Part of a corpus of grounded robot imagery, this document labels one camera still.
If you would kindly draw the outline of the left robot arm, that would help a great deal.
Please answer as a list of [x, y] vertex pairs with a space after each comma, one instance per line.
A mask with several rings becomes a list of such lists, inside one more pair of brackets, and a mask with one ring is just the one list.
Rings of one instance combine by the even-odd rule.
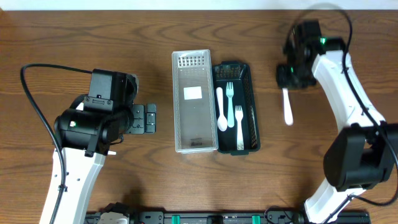
[[[55, 223], [84, 223], [91, 193], [106, 156], [85, 156], [81, 149], [62, 149], [67, 168], [66, 187], [55, 216]], [[58, 195], [57, 179], [62, 175], [58, 154], [53, 154], [52, 180], [45, 201], [40, 223], [50, 223]]]

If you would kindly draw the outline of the white plastic utensil handle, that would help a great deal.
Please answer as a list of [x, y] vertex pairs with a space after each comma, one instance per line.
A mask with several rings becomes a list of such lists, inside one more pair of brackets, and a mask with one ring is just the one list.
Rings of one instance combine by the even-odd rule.
[[233, 96], [234, 96], [234, 88], [233, 83], [228, 82], [226, 85], [226, 96], [228, 97], [228, 127], [234, 127], [234, 113], [233, 113]]

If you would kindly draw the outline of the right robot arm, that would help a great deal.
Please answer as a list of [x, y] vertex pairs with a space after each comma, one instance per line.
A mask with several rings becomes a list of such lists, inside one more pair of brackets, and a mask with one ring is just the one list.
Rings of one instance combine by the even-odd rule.
[[342, 38], [293, 37], [285, 42], [287, 63], [277, 66], [283, 90], [298, 90], [319, 83], [326, 94], [338, 135], [323, 159], [325, 178], [295, 217], [300, 223], [333, 223], [352, 199], [375, 206], [386, 202], [362, 197], [389, 180], [397, 167], [397, 125], [389, 124], [370, 102], [357, 78]]

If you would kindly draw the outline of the white plastic spoon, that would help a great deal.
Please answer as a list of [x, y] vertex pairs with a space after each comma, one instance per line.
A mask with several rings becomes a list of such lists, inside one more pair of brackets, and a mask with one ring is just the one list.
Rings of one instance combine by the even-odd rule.
[[226, 131], [228, 127], [228, 122], [224, 115], [223, 89], [221, 87], [218, 87], [216, 89], [216, 96], [217, 96], [218, 109], [219, 109], [219, 117], [217, 119], [218, 129], [220, 131]]

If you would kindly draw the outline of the white plastic fork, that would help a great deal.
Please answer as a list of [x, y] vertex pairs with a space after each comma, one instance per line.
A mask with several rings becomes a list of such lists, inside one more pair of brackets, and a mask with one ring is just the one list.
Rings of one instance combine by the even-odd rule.
[[294, 123], [294, 119], [289, 99], [289, 90], [287, 88], [282, 89], [282, 96], [283, 96], [284, 121], [286, 125], [291, 126]]
[[237, 122], [236, 148], [237, 150], [242, 151], [244, 149], [244, 140], [242, 129], [243, 109], [241, 105], [236, 105], [235, 107], [235, 118]]

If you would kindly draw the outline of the black rail with clamps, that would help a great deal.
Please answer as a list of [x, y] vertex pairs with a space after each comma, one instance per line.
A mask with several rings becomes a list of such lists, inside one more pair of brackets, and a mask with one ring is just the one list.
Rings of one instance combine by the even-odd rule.
[[264, 212], [163, 212], [138, 211], [123, 203], [111, 203], [99, 212], [88, 212], [83, 223], [125, 224], [305, 224], [310, 221], [297, 210], [271, 207]]

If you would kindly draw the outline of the dark green plastic basket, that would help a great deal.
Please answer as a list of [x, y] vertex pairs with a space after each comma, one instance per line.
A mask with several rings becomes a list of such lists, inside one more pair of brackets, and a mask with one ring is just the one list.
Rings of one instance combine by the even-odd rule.
[[[218, 151], [234, 156], [245, 155], [249, 154], [250, 152], [258, 151], [261, 148], [261, 142], [257, 125], [256, 106], [249, 65], [238, 61], [221, 62], [220, 64], [214, 65], [212, 67], [212, 75], [215, 84], [215, 94], [218, 87], [223, 89], [224, 115], [226, 119], [228, 117], [228, 97], [226, 96], [227, 83], [232, 82], [234, 88], [234, 127], [227, 127], [226, 131], [218, 130]], [[215, 103], [216, 115], [219, 117], [217, 96]], [[243, 109], [242, 129], [244, 149], [242, 151], [239, 151], [236, 148], [236, 105], [241, 105]]]

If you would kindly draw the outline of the clear plastic basket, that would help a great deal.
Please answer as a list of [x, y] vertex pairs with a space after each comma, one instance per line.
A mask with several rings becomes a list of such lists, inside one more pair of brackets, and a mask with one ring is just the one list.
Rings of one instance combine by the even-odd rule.
[[181, 154], [218, 148], [215, 96], [208, 49], [172, 52], [175, 150]]

